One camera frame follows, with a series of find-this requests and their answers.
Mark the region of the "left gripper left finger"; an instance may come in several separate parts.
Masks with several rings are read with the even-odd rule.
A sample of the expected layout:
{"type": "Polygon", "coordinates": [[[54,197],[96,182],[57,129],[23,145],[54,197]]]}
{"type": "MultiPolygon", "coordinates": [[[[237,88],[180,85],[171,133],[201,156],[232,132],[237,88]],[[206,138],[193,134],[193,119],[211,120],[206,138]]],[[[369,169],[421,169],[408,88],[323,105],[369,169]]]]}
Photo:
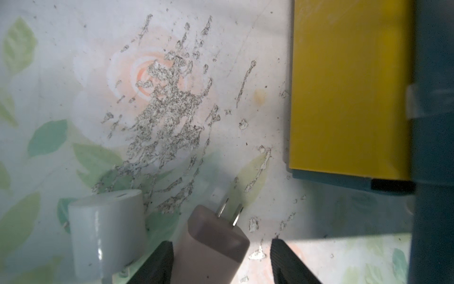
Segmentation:
{"type": "Polygon", "coordinates": [[[170,284],[173,262],[173,244],[163,241],[127,284],[170,284]]]}

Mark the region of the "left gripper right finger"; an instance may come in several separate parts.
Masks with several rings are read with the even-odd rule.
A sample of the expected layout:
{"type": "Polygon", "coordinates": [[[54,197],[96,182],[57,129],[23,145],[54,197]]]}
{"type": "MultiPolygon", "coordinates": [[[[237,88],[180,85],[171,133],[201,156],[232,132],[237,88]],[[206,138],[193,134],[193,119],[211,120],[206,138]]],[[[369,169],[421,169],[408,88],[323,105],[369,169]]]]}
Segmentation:
{"type": "Polygon", "coordinates": [[[275,284],[321,284],[282,239],[272,240],[270,259],[275,284]]]}

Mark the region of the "pink plug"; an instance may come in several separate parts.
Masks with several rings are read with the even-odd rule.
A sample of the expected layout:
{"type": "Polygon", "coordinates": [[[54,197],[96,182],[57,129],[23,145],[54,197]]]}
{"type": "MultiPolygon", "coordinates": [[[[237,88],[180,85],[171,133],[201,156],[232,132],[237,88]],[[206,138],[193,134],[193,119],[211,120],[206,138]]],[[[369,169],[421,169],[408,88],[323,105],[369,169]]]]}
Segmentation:
{"type": "Polygon", "coordinates": [[[172,284],[229,284],[243,262],[250,240],[236,225],[244,207],[232,219],[222,217],[228,200],[215,212],[198,205],[177,243],[172,284]]]}

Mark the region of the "teal drawer cabinet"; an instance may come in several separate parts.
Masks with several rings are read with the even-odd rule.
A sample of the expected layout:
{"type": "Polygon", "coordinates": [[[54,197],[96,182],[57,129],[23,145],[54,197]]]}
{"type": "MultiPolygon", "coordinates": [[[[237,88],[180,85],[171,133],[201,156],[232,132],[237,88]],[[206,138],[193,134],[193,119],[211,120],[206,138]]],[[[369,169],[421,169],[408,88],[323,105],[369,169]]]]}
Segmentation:
{"type": "Polygon", "coordinates": [[[293,170],[295,176],[387,194],[414,194],[410,284],[454,281],[454,4],[413,1],[410,178],[374,179],[293,170]]]}

